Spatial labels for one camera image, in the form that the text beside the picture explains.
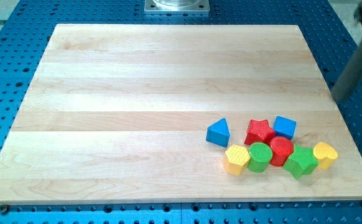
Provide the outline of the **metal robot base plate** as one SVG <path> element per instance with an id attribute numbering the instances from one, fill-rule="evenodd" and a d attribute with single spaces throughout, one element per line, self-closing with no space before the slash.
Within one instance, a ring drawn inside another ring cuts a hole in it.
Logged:
<path id="1" fill-rule="evenodd" d="M 209 12 L 209 0 L 145 0 L 144 11 L 160 12 Z"/>

